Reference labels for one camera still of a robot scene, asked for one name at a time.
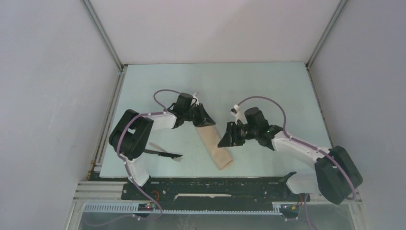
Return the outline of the beige cloth napkin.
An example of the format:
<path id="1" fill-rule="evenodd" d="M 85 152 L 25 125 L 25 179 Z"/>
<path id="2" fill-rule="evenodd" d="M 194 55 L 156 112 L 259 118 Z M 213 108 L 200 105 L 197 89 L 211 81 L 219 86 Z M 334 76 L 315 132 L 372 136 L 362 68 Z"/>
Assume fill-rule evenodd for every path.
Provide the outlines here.
<path id="1" fill-rule="evenodd" d="M 226 148 L 217 146 L 221 138 L 216 126 L 197 127 L 196 130 L 218 170 L 222 171 L 229 168 L 234 160 Z"/>

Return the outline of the black knife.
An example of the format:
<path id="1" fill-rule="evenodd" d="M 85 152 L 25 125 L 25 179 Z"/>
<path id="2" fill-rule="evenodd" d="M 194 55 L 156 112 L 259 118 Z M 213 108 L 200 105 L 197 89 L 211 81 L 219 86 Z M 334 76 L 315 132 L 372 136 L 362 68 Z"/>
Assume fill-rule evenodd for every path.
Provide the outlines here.
<path id="1" fill-rule="evenodd" d="M 148 153 L 148 154 L 156 154 L 156 155 L 161 156 L 161 157 L 168 157 L 168 158 L 171 158 L 171 159 L 181 158 L 183 156 L 183 155 L 180 155 L 180 154 L 167 153 L 167 152 L 161 152 L 161 151 L 155 151 L 155 150 L 149 150 L 149 149 L 145 149 L 143 152 Z"/>

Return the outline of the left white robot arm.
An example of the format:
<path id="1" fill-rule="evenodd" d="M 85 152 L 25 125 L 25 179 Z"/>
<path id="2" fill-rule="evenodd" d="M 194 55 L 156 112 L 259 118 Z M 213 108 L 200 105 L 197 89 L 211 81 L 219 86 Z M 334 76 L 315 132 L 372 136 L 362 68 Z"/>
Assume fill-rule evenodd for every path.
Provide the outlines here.
<path id="1" fill-rule="evenodd" d="M 134 183 L 133 194 L 139 199 L 151 195 L 146 182 L 150 175 L 142 159 L 149 135 L 160 129 L 176 129 L 192 122 L 195 127 L 214 126 L 216 122 L 208 115 L 195 95 L 180 93 L 176 102 L 162 112 L 138 113 L 127 109 L 109 136 L 109 144 L 124 162 L 129 180 Z"/>

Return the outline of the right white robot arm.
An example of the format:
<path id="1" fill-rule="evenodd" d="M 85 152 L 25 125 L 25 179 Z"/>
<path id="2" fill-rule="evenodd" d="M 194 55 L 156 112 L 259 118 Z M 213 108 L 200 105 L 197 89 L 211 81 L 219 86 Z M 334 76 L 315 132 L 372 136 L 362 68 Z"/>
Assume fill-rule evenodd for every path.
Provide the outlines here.
<path id="1" fill-rule="evenodd" d="M 291 200 L 297 194 L 319 194 L 339 205 L 362 184 L 363 177 L 342 146 L 316 147 L 286 135 L 282 127 L 270 125 L 257 107 L 246 110 L 244 115 L 245 124 L 238 119 L 227 123 L 219 148 L 242 146 L 254 139 L 261 146 L 291 156 L 314 170 L 311 174 L 286 175 L 285 183 L 278 188 L 282 199 Z"/>

